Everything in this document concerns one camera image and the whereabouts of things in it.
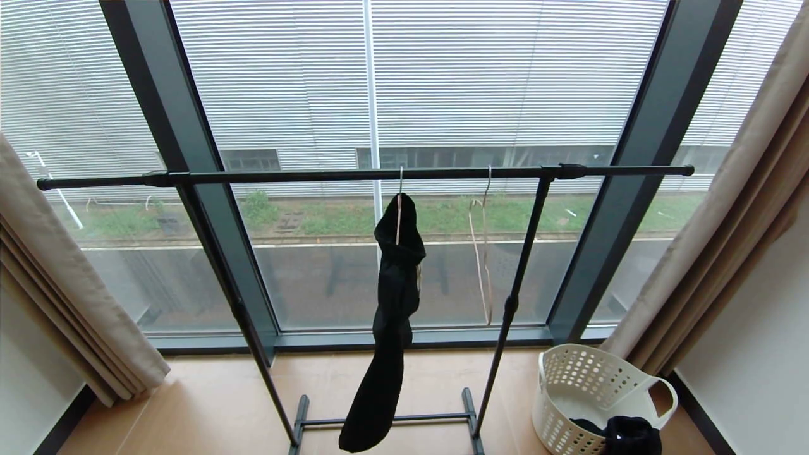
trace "brown curtain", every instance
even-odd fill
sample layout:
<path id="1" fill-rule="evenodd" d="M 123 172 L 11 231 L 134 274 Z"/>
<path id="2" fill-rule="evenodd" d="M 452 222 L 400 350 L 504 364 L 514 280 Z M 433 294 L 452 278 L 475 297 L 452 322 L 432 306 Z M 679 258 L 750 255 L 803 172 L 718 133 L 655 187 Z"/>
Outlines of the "brown curtain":
<path id="1" fill-rule="evenodd" d="M 602 349 L 668 374 L 794 218 L 809 170 L 809 2 L 773 61 L 735 143 Z"/>
<path id="2" fill-rule="evenodd" d="M 112 298 L 0 135 L 2 287 L 111 406 L 159 385 L 163 357 Z"/>

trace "black baseboard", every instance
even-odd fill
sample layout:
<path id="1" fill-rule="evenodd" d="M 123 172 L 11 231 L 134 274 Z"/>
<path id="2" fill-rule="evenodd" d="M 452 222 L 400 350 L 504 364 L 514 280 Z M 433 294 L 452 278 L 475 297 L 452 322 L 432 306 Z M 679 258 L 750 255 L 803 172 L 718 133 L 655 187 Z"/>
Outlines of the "black baseboard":
<path id="1" fill-rule="evenodd" d="M 694 397 L 693 393 L 691 393 L 691 390 L 688 390 L 683 380 L 677 376 L 677 373 L 672 372 L 667 379 L 671 382 L 671 385 L 674 386 L 674 390 L 677 391 L 680 406 L 688 413 L 688 416 L 691 417 L 694 424 L 697 425 L 697 429 L 705 437 L 705 440 L 708 441 L 708 445 L 710 445 L 714 453 L 716 453 L 716 455 L 736 455 L 736 452 L 734 452 L 727 443 L 725 437 L 722 436 L 722 433 L 719 432 L 714 422 L 708 417 L 705 410 L 702 409 L 700 403 Z"/>
<path id="2" fill-rule="evenodd" d="M 53 429 L 48 433 L 42 444 L 36 449 L 34 455 L 55 455 L 67 440 L 70 433 L 78 425 L 84 414 L 90 409 L 90 405 L 95 400 L 95 393 L 90 387 L 84 386 L 76 398 L 67 407 L 65 414 L 61 416 Z"/>

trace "tile floor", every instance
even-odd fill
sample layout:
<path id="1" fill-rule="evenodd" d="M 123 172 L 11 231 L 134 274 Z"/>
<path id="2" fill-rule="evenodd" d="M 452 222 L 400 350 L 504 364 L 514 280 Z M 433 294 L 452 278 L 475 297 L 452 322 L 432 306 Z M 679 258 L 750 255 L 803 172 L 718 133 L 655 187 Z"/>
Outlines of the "tile floor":
<path id="1" fill-rule="evenodd" d="M 538 349 L 509 349 L 482 429 L 487 455 L 545 455 L 534 433 L 531 405 Z M 469 387 L 479 406 L 492 350 L 415 351 L 405 356 L 397 414 L 463 411 Z M 308 417 L 345 417 L 370 353 L 279 355 L 271 373 L 286 413 L 294 419 L 302 393 Z M 98 403 L 66 441 L 61 455 L 253 454 L 283 455 L 289 445 L 256 365 L 247 356 L 169 359 L 166 382 L 146 396 L 112 409 Z M 657 400 L 661 407 L 664 399 Z M 307 430 L 301 455 L 343 453 L 339 429 Z M 665 454 L 711 454 L 684 411 L 662 431 Z M 369 454 L 453 455 L 472 452 L 465 423 L 395 426 Z"/>

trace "black metal clothes rack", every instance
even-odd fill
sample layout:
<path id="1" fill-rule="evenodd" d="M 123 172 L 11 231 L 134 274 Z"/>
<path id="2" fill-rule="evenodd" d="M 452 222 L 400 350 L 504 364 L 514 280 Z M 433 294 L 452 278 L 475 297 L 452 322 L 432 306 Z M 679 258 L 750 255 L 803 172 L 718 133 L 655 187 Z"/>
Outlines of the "black metal clothes rack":
<path id="1" fill-rule="evenodd" d="M 464 388 L 461 392 L 461 400 L 464 404 L 464 412 L 428 414 L 428 415 L 400 415 L 394 418 L 395 422 L 414 421 L 443 421 L 460 420 L 465 421 L 469 426 L 469 435 L 472 439 L 472 449 L 474 455 L 484 455 L 483 442 L 481 441 L 481 426 L 486 415 L 486 409 L 491 398 L 492 388 L 498 367 L 502 358 L 503 349 L 506 345 L 511 322 L 519 307 L 519 291 L 523 284 L 523 277 L 531 254 L 531 248 L 536 237 L 536 230 L 539 226 L 540 216 L 545 199 L 551 183 L 558 180 L 577 179 L 584 176 L 666 176 L 680 175 L 691 176 L 694 173 L 693 166 L 612 166 L 588 168 L 580 164 L 560 164 L 558 166 L 536 167 L 536 168 L 432 168 L 432 169 L 409 169 L 406 172 L 400 169 L 357 169 L 357 170 L 335 170 L 335 171 L 300 171 L 300 172 L 171 172 L 158 171 L 148 172 L 141 176 L 111 176 L 98 178 L 74 178 L 74 179 L 39 179 L 37 186 L 42 190 L 56 188 L 86 188 L 94 186 L 118 186 L 118 185 L 149 185 L 156 187 L 176 187 L 180 195 L 185 196 L 186 204 L 190 212 L 201 213 L 202 205 L 197 194 L 192 191 L 194 185 L 202 184 L 232 184 L 232 183 L 261 183 L 261 182 L 292 182 L 292 181 L 372 181 L 372 180 L 416 180 L 416 179 L 489 179 L 489 178 L 539 178 L 536 189 L 534 205 L 531 217 L 528 220 L 523 249 L 519 256 L 517 270 L 515 272 L 514 283 L 511 292 L 506 298 L 503 321 L 498 335 L 497 347 L 494 350 L 491 369 L 486 381 L 483 393 L 483 402 L 480 412 L 475 412 L 472 402 L 472 393 L 469 388 Z M 284 430 L 290 440 L 290 455 L 298 455 L 301 442 L 303 441 L 303 431 L 307 427 L 339 425 L 345 419 L 307 419 L 309 408 L 309 397 L 301 396 L 295 421 L 290 423 L 283 409 L 281 399 L 269 375 L 269 360 L 262 347 L 256 328 L 248 315 L 247 307 L 244 305 L 241 296 L 235 290 L 232 277 L 227 273 L 227 264 L 222 255 L 221 247 L 214 236 L 208 223 L 195 223 L 197 234 L 203 249 L 208 254 L 214 272 L 217 273 L 222 289 L 228 297 L 231 311 L 239 323 L 250 352 L 260 369 L 260 374 L 264 380 L 269 395 L 273 400 L 278 417 L 281 419 Z"/>

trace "street lamp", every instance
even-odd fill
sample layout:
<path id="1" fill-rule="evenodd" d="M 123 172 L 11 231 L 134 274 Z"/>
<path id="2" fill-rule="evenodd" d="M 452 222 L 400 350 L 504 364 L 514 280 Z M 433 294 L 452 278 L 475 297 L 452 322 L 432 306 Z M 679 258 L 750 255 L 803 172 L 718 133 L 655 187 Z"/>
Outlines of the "street lamp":
<path id="1" fill-rule="evenodd" d="M 53 175 L 48 170 L 48 166 L 45 165 L 45 161 L 44 159 L 42 159 L 42 155 L 40 155 L 40 152 L 28 151 L 25 153 L 25 155 L 28 158 L 37 158 L 40 161 L 40 173 L 47 175 L 48 178 L 51 179 L 53 178 Z M 79 229 L 84 229 L 84 224 L 82 224 L 82 220 L 78 219 L 78 215 L 76 215 L 75 210 L 73 210 L 73 207 L 71 207 L 70 204 L 67 202 L 65 194 L 61 191 L 61 189 L 57 189 L 56 191 L 57 193 L 59 193 L 59 198 L 61 198 L 61 201 L 65 203 L 65 208 L 67 209 L 68 213 L 70 213 L 70 217 L 73 219 L 73 221 L 76 222 L 76 226 L 78 226 Z"/>

